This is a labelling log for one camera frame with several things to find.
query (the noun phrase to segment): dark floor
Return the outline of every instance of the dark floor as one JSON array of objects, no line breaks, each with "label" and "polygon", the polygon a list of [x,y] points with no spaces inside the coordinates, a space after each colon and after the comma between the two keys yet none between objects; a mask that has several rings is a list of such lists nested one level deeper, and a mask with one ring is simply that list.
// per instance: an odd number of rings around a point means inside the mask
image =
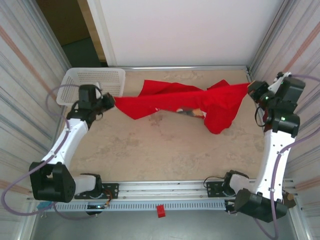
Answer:
[{"label": "dark floor", "polygon": [[62,49],[73,68],[106,67],[102,66],[100,63],[94,44],[90,37],[63,45]]},{"label": "dark floor", "polygon": [[[84,216],[85,213],[69,213]],[[279,240],[296,240],[289,213],[278,220]],[[273,223],[263,223],[274,235]],[[32,240],[268,240],[252,217],[218,210],[103,212],[98,218],[66,220],[56,213],[37,218]]]}]

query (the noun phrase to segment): white plastic basket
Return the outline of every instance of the white plastic basket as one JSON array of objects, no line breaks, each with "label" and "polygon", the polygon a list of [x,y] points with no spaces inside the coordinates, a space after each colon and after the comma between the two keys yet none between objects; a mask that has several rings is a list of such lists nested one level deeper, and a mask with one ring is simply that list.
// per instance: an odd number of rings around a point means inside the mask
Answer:
[{"label": "white plastic basket", "polygon": [[[102,94],[110,93],[114,97],[121,97],[124,93],[126,72],[120,68],[109,67],[74,67],[70,68],[62,80],[62,85],[94,84],[102,90]],[[79,100],[78,87],[61,87],[56,102],[59,105],[72,106]]]}]

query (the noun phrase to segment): red cloth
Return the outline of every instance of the red cloth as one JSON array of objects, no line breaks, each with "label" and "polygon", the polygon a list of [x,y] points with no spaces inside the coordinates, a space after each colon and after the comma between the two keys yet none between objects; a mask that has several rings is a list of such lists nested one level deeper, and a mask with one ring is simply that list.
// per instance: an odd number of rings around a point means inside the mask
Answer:
[{"label": "red cloth", "polygon": [[115,105],[132,119],[139,119],[158,110],[176,112],[179,109],[201,110],[204,124],[213,134],[229,128],[235,119],[248,83],[229,85],[221,80],[202,90],[180,83],[145,80],[139,96],[115,97]]}]

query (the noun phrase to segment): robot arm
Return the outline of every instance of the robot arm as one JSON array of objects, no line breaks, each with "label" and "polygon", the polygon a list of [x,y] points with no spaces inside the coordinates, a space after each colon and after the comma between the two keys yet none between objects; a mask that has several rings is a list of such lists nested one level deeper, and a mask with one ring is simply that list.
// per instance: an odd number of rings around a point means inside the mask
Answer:
[{"label": "robot arm", "polygon": [[278,153],[292,144],[298,134],[300,118],[294,110],[304,87],[305,83],[292,78],[290,72],[279,73],[271,86],[258,81],[248,86],[248,94],[264,110],[264,154],[253,186],[244,174],[230,171],[225,176],[225,187],[230,187],[236,194],[236,211],[271,222],[270,192],[273,191],[277,218],[286,214],[287,207],[282,204],[282,183],[290,149],[281,156],[274,189],[271,189],[271,181]]},{"label": "robot arm", "polygon": [[[66,117],[69,127],[65,125],[61,135],[42,162],[52,155],[54,158],[30,175],[32,192],[36,200],[68,203],[74,195],[82,192],[90,192],[91,196],[101,194],[102,181],[99,175],[87,173],[73,178],[68,170],[81,139],[88,132],[96,117],[115,105],[115,100],[109,93],[97,98],[96,89],[95,85],[79,87],[79,101],[72,106]],[[67,139],[55,154],[66,132],[68,132]],[[33,162],[29,169],[39,164],[41,162]]]}]

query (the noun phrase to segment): red clip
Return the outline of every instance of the red clip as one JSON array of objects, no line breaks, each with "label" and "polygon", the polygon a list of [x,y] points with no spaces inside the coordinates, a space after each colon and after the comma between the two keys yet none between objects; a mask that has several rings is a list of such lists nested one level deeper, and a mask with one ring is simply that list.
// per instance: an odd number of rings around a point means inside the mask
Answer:
[{"label": "red clip", "polygon": [[158,213],[158,218],[163,218],[166,216],[165,206],[163,205],[156,206],[156,211]]}]

